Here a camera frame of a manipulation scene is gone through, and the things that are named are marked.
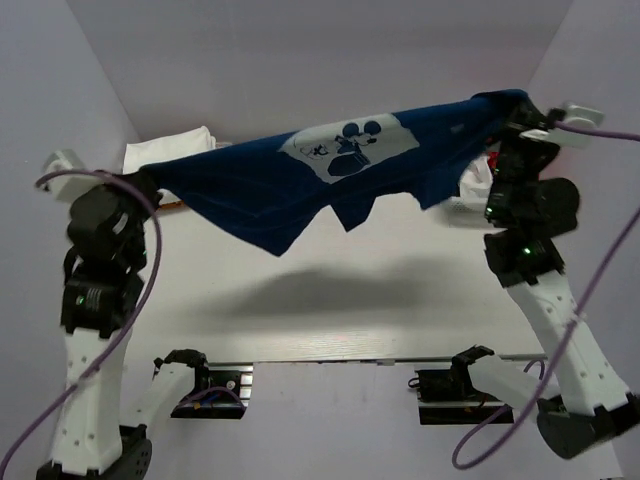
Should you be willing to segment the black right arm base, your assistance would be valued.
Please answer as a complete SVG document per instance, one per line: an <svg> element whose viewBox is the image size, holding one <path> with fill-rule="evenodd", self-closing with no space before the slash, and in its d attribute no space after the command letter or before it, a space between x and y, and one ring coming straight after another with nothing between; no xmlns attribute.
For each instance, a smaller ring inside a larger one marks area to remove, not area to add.
<svg viewBox="0 0 640 480"><path fill-rule="evenodd" d="M407 382L417 395L422 426L479 425L492 415L491 424L511 424L514 416L505 404L489 394L465 390L448 369L417 370Z"/></svg>

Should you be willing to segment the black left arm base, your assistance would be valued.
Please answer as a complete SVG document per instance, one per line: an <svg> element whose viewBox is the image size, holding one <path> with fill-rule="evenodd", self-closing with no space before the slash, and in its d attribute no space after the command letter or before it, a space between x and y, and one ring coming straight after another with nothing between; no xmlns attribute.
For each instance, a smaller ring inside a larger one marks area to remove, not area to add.
<svg viewBox="0 0 640 480"><path fill-rule="evenodd" d="M253 387L251 364L209 364L208 373L172 411L176 419L240 420Z"/></svg>

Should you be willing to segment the blue Mickey t-shirt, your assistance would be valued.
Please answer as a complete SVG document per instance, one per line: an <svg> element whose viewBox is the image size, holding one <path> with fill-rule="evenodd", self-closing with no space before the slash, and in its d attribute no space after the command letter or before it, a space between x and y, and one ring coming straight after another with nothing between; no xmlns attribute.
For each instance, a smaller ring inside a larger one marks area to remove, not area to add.
<svg viewBox="0 0 640 480"><path fill-rule="evenodd" d="M226 233L284 254L325 207L344 230L377 198L408 193L426 210L461 176L522 103L518 89L341 120L142 166L162 190Z"/></svg>

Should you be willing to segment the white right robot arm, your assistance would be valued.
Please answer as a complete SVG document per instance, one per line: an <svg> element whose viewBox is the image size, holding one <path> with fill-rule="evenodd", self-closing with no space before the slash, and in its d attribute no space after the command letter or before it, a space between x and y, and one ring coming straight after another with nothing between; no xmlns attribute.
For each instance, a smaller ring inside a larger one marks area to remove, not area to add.
<svg viewBox="0 0 640 480"><path fill-rule="evenodd" d="M542 179L561 148L599 136L602 114L566 105L548 113L522 102L498 135L500 145L484 215L494 232L485 256L549 357L541 379L475 346L451 364L453 390L490 395L534 419L547 446L572 459L637 426L639 398L612 368L571 293L554 238L577 226L580 196L568 179Z"/></svg>

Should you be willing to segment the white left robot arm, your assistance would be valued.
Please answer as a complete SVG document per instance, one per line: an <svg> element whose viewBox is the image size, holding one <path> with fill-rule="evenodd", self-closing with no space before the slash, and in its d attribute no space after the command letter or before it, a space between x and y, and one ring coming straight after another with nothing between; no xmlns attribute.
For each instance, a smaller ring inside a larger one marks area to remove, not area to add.
<svg viewBox="0 0 640 480"><path fill-rule="evenodd" d="M206 357L174 350L155 363L149 389L120 407L124 360L134 322L150 297L160 259L146 253L146 221L159 194L142 173L80 168L44 174L38 187L69 204L60 325L66 384L44 416L59 415L39 479L142 479L153 437L186 397L211 387Z"/></svg>

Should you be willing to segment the white t-shirt with red print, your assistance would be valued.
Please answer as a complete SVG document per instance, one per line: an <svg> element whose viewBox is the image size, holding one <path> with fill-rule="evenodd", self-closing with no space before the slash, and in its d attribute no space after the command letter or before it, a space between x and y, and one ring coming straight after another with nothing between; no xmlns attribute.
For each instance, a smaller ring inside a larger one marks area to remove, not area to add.
<svg viewBox="0 0 640 480"><path fill-rule="evenodd" d="M459 180L459 196L466 203L485 203L497 167L498 152L481 154L466 168Z"/></svg>

